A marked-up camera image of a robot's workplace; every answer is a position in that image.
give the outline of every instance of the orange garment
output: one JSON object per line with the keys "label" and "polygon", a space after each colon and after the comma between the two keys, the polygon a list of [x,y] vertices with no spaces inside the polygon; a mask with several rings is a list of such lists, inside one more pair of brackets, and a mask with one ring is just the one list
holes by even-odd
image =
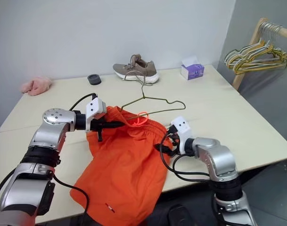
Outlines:
{"label": "orange garment", "polygon": [[[138,225],[152,213],[165,182],[167,169],[154,145],[161,142],[166,129],[150,119],[133,125],[137,119],[126,120],[133,116],[107,107],[106,121],[122,121],[125,126],[104,129],[102,142],[97,132],[87,134],[94,159],[75,186],[90,197],[88,214],[105,226]],[[164,145],[172,148],[169,139]],[[169,156],[164,158],[169,163]],[[72,189],[70,195],[85,207],[82,193]]]}

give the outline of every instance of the robotic arm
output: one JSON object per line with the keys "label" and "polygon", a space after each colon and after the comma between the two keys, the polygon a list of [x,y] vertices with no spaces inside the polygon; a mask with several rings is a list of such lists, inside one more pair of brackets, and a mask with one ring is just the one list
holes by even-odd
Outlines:
{"label": "robotic arm", "polygon": [[207,166],[210,188],[214,191],[214,200],[219,210],[214,213],[218,220],[227,225],[230,223],[230,226],[257,226],[247,196],[242,191],[231,151],[215,139],[194,139],[183,117],[176,118],[171,124],[180,140],[180,154],[193,155]]}
{"label": "robotic arm", "polygon": [[49,211],[55,184],[51,182],[66,132],[76,129],[97,131],[102,140],[103,128],[116,128],[121,122],[105,122],[104,102],[93,94],[86,114],[59,108],[47,110],[35,132],[28,151],[16,167],[0,200],[0,226],[33,226],[36,216]]}

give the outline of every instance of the purple tissue box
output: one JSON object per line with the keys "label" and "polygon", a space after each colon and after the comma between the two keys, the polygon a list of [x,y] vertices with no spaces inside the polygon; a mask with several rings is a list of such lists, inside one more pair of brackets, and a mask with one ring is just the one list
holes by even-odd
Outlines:
{"label": "purple tissue box", "polygon": [[203,65],[190,65],[188,67],[181,65],[181,75],[186,80],[202,77],[203,73],[204,73]]}

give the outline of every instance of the pink towel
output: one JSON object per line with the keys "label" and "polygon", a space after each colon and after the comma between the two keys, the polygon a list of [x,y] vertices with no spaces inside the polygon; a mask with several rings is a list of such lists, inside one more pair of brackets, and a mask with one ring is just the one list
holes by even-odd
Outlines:
{"label": "pink towel", "polygon": [[47,91],[51,84],[51,80],[47,77],[35,77],[30,82],[23,84],[20,90],[22,93],[28,92],[30,96],[36,96]]}

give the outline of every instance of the beige sneaker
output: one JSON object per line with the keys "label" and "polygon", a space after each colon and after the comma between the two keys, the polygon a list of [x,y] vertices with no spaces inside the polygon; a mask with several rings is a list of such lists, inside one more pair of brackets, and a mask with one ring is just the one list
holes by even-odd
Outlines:
{"label": "beige sneaker", "polygon": [[155,83],[159,79],[153,61],[145,62],[141,59],[140,54],[131,56],[131,62],[127,65],[114,64],[115,73],[122,79],[126,80],[141,80],[146,83]]}

